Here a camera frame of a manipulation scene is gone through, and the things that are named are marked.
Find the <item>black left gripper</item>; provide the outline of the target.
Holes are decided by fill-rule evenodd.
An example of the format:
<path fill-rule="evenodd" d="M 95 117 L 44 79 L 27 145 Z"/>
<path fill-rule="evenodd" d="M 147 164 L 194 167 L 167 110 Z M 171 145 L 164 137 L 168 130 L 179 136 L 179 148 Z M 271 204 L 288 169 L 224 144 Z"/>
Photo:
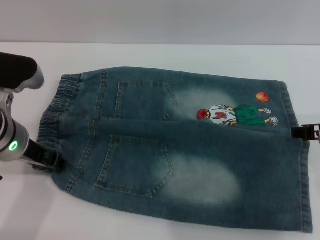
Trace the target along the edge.
<path fill-rule="evenodd" d="M 60 153 L 46 149 L 33 140 L 29 140 L 22 159 L 45 169 L 63 171 L 66 168 L 66 161 Z"/>

